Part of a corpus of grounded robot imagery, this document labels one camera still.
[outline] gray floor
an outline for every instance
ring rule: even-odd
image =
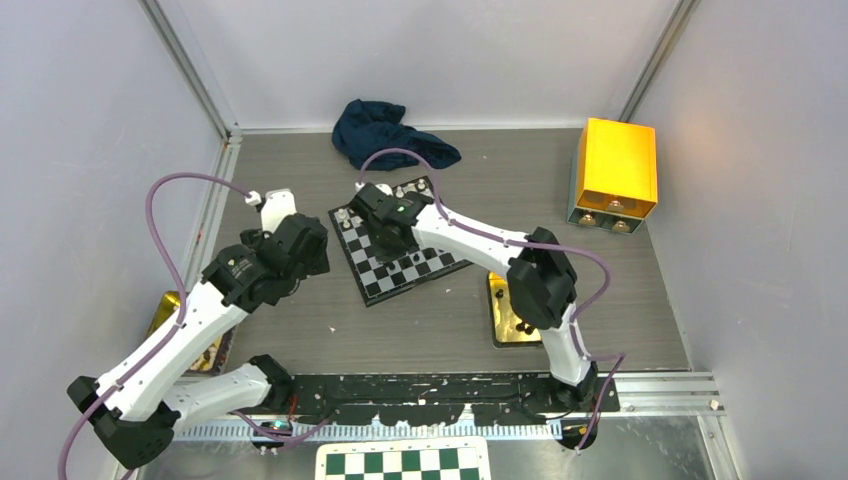
[[[626,352],[625,370],[688,368],[648,232],[616,235],[565,222],[571,154],[579,130],[446,131],[438,135],[463,159],[443,170],[442,195],[452,209],[499,227],[544,226],[561,243],[589,248],[611,265],[608,293],[581,317],[593,353]],[[423,169],[372,172],[389,184]],[[234,181],[261,192],[291,188],[298,211],[329,225],[327,211],[350,200],[357,171],[329,134],[245,136]],[[258,226],[237,196],[227,201],[218,247]],[[546,369],[540,348],[495,349],[485,272],[468,267],[365,308],[331,230],[329,274],[309,279],[276,307],[263,306],[240,327],[229,367],[268,353],[297,373],[468,372]],[[571,257],[578,296],[601,283],[601,271]]]

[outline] orange box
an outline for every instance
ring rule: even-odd
[[[645,218],[659,201],[651,127],[590,118],[577,161],[577,207]]]

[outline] white plastic link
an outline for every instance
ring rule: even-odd
[[[390,197],[392,196],[392,187],[390,187],[388,184],[386,184],[386,183],[378,183],[378,184],[377,184],[377,188],[379,188],[379,189],[380,189],[380,191],[381,191],[381,192],[383,192],[383,193],[385,193],[386,195],[388,195],[388,196],[390,196]]]
[[[256,190],[250,191],[250,196],[244,198],[244,203],[250,205],[251,207],[255,207],[262,203],[262,195],[259,195],[259,192]]]

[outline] chess board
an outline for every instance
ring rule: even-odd
[[[323,445],[315,480],[490,480],[483,437]]]
[[[432,189],[430,179],[424,176],[396,185],[392,191],[398,197],[410,191],[432,197]],[[334,208],[329,214],[359,293],[368,307],[471,264],[468,260],[454,258],[448,252],[432,248],[415,249],[396,258],[378,260],[376,247],[361,218],[347,205]]]

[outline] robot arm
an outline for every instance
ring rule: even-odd
[[[269,192],[257,209],[262,228],[241,233],[223,248],[191,289],[183,323],[156,356],[115,391],[89,419],[104,446],[128,469],[149,463],[175,434],[226,412],[278,409],[288,401],[291,377],[271,357],[254,357],[219,377],[187,386],[174,383],[219,336],[261,304],[276,305],[310,275],[329,271],[327,230],[297,213],[288,190]],[[126,360],[99,378],[79,377],[68,395],[81,412],[114,386],[176,326],[178,312]]]
[[[360,188],[350,208],[364,220],[376,246],[388,254],[415,246],[442,249],[505,278],[513,311],[539,330],[551,374],[564,386],[563,400],[579,406],[590,400],[597,366],[575,348],[575,342],[582,346],[582,339],[571,318],[577,274],[562,252],[506,244],[507,240],[557,244],[550,231],[537,228],[528,235],[502,230],[442,207],[453,220],[503,238],[499,244],[449,225],[430,197],[409,192],[397,198],[390,189],[370,183]],[[570,325],[577,338],[572,338]]]

